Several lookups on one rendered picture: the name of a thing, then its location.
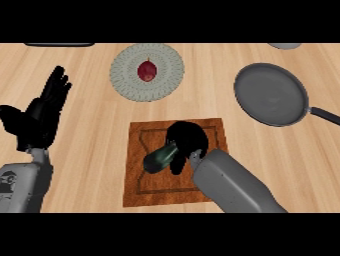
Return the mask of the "round pale woven placemat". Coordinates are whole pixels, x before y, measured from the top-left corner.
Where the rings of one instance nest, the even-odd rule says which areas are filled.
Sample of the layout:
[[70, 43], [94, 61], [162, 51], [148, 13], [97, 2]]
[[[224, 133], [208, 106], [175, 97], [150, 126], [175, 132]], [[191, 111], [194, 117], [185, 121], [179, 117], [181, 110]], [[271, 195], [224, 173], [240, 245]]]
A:
[[[140, 77], [141, 64], [150, 61], [157, 74], [150, 81]], [[163, 43], [137, 43], [117, 55], [110, 69], [110, 80], [117, 93], [137, 102], [153, 102], [168, 97], [181, 85], [185, 64], [178, 51]]]

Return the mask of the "grey round object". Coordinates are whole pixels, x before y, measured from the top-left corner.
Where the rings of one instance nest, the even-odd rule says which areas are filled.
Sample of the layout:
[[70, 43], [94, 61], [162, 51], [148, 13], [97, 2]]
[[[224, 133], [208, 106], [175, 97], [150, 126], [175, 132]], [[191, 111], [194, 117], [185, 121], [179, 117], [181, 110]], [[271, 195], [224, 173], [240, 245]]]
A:
[[270, 43], [272, 47], [281, 50], [292, 50], [301, 47], [302, 43]]

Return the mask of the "dark green eggplant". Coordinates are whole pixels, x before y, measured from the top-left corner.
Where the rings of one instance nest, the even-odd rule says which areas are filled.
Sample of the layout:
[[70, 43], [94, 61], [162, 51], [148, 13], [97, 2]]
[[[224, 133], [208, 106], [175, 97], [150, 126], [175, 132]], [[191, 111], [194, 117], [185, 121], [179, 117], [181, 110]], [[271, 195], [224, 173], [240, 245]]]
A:
[[151, 152], [144, 158], [144, 169], [150, 174], [159, 173], [172, 163], [179, 152], [177, 143], [172, 142]]

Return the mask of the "dark red onion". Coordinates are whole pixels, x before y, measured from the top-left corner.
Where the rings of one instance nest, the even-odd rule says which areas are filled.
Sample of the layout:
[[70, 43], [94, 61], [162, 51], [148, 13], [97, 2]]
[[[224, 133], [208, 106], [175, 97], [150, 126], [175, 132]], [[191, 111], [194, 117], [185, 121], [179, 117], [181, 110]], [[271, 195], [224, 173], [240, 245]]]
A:
[[144, 82], [151, 82], [157, 76], [157, 66], [147, 60], [138, 67], [138, 76]]

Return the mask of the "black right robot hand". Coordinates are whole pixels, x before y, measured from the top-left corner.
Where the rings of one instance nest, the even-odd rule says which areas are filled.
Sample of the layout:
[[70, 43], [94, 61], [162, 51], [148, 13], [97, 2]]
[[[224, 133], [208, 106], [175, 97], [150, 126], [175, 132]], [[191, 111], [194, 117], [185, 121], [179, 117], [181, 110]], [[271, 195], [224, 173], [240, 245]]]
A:
[[200, 157], [205, 157], [208, 154], [209, 137], [202, 126], [197, 123], [187, 121], [175, 122], [168, 128], [166, 135], [166, 143], [171, 144], [172, 142], [177, 143], [179, 152], [171, 162], [171, 170], [174, 175], [179, 175], [191, 153], [200, 150]]

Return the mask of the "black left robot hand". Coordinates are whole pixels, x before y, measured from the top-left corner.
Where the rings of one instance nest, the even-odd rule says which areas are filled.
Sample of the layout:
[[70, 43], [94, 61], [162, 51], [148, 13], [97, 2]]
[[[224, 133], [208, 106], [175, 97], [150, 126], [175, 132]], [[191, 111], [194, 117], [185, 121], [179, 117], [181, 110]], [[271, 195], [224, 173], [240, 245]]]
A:
[[60, 116], [73, 84], [66, 69], [57, 66], [48, 78], [42, 94], [21, 111], [0, 105], [0, 120], [5, 131], [17, 136], [17, 150], [48, 149], [55, 141]]

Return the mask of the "brown wooden cutting board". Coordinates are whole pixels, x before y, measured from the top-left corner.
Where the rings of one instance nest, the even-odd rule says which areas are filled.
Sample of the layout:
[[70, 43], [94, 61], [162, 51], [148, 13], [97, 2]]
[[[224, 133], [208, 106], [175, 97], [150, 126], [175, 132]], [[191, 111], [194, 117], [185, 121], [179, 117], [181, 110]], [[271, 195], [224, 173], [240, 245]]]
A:
[[[190, 159], [179, 175], [172, 174], [171, 165], [156, 174], [144, 169], [144, 158], [166, 143], [168, 128], [178, 122], [134, 122], [129, 130], [128, 165], [123, 206], [153, 206], [209, 201], [193, 182], [194, 169]], [[228, 151], [221, 118], [191, 119], [209, 137], [208, 153], [213, 149]]]

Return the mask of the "grey frying pan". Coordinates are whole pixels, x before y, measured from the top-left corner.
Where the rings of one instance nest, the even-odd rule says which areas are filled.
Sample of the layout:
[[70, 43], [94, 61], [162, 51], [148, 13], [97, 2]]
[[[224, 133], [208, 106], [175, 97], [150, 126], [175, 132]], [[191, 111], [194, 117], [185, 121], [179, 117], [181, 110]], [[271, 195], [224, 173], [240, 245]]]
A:
[[270, 126], [290, 126], [308, 113], [340, 126], [340, 116], [309, 106], [308, 91], [299, 78], [275, 64], [247, 65], [237, 74], [234, 92], [244, 112]]

